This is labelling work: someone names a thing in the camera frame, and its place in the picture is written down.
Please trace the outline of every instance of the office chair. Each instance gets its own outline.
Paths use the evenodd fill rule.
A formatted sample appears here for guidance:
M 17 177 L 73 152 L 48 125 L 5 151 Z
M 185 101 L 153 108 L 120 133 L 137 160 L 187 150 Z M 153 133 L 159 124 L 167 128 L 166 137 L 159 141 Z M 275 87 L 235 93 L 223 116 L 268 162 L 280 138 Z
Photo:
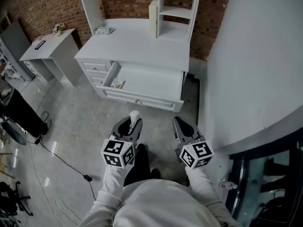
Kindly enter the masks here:
M 16 182 L 16 190 L 12 190 L 5 182 L 0 183 L 0 209 L 7 212 L 8 215 L 17 215 L 18 205 L 20 211 L 25 211 L 28 215 L 33 216 L 33 213 L 29 213 L 21 202 L 30 199 L 30 196 L 19 196 L 19 184 L 20 182 Z

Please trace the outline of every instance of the white cube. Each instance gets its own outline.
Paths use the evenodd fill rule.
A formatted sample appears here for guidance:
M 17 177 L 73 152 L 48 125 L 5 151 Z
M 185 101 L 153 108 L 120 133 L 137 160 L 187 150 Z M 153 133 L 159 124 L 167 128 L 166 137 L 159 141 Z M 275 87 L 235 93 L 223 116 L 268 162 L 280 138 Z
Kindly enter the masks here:
M 205 166 L 213 157 L 214 151 L 208 141 L 185 145 L 180 159 L 191 169 Z
M 101 155 L 107 165 L 125 168 L 134 158 L 134 144 L 127 141 L 105 139 Z

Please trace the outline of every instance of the white wall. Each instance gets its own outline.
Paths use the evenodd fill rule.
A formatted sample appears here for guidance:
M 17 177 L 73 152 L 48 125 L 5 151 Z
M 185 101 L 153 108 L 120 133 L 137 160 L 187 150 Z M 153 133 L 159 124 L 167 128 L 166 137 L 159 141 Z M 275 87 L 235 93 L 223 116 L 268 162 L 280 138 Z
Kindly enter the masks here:
M 303 0 L 229 0 L 208 60 L 206 98 L 205 136 L 214 148 L 303 105 Z

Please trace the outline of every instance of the black trousers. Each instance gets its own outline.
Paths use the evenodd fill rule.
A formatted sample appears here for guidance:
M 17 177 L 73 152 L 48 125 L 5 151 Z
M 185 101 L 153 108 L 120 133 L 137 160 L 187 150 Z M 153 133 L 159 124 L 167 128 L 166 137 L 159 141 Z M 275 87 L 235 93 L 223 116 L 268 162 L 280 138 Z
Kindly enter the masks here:
M 138 146 L 137 155 L 134 159 L 134 166 L 124 180 L 124 187 L 135 182 L 152 178 L 154 177 L 151 175 L 147 150 L 143 144 L 140 144 Z
M 17 90 L 14 90 L 8 105 L 4 108 L 4 115 L 36 138 L 47 133 L 46 123 L 43 123 Z

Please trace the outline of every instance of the small white table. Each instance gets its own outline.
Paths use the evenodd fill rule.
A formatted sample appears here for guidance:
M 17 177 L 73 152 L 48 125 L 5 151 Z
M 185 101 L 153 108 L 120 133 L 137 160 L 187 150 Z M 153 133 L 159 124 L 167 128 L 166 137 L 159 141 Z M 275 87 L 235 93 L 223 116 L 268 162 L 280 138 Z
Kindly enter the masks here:
M 54 76 L 60 82 L 75 86 L 83 73 L 74 56 L 79 49 L 71 35 L 75 29 L 63 31 L 61 36 L 45 35 L 45 43 L 38 49 L 32 44 L 21 57 L 21 61 L 41 80 L 49 81 Z

